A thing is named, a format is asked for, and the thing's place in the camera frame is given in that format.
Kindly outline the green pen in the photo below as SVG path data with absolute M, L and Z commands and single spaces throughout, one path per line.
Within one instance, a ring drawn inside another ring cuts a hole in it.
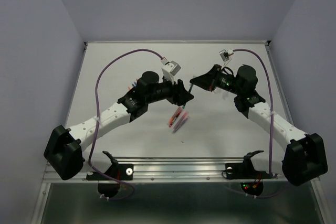
M 183 100 L 184 103 L 182 105 L 183 109 L 186 107 L 186 104 L 188 103 L 188 101 L 190 101 L 190 100 L 192 100 L 194 98 L 194 96 L 191 94 L 193 86 L 194 86 L 193 84 L 190 84 L 190 87 L 189 87 L 187 93 L 185 93 L 183 95 L 183 98 L 184 98 L 184 100 Z

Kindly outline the orange brown pen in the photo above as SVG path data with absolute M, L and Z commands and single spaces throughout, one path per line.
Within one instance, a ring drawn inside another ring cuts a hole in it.
M 178 107 L 176 111 L 174 112 L 173 116 L 170 118 L 168 122 L 168 126 L 171 127 L 174 123 L 174 120 L 179 116 L 180 112 L 182 111 L 181 107 Z

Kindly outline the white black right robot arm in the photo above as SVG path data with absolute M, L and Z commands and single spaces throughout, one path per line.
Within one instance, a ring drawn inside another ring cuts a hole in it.
M 271 111 L 256 91 L 258 78 L 256 70 L 248 65 L 238 68 L 236 75 L 226 74 L 220 65 L 190 83 L 207 91 L 217 88 L 235 94 L 234 104 L 247 119 L 259 125 L 283 149 L 284 155 L 278 159 L 270 158 L 262 150 L 249 152 L 241 163 L 226 165 L 227 179 L 262 178 L 273 175 L 284 176 L 289 183 L 300 186 L 328 171 L 324 142 L 320 135 L 308 134 L 290 124 L 287 120 Z

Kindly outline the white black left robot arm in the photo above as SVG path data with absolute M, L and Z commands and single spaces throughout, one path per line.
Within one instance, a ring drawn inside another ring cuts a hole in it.
M 59 125 L 53 129 L 44 151 L 44 158 L 63 180 L 77 175 L 85 163 L 92 163 L 92 153 L 87 158 L 83 153 L 94 147 L 98 138 L 110 131 L 128 124 L 148 111 L 149 104 L 167 100 L 173 105 L 182 106 L 194 96 L 189 93 L 181 79 L 176 82 L 159 81 L 159 75 L 146 71 L 137 84 L 111 107 L 99 111 L 83 123 L 65 128 Z

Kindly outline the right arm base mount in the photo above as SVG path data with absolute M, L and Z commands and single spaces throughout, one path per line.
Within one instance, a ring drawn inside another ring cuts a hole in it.
M 271 179 L 272 176 L 266 171 L 257 171 L 252 163 L 252 158 L 264 151 L 257 150 L 247 153 L 241 162 L 225 164 L 222 176 L 228 180 L 242 179 L 240 183 L 243 193 L 254 198 L 268 198 L 261 196 L 264 190 L 263 179 Z

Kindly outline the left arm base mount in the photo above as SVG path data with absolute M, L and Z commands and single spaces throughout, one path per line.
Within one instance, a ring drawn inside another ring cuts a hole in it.
M 134 165 L 119 163 L 109 152 L 103 153 L 109 158 L 110 166 L 104 173 L 87 172 L 86 180 L 98 182 L 97 191 L 101 199 L 113 201 L 131 197 L 135 192 L 135 187 L 129 183 L 133 180 Z

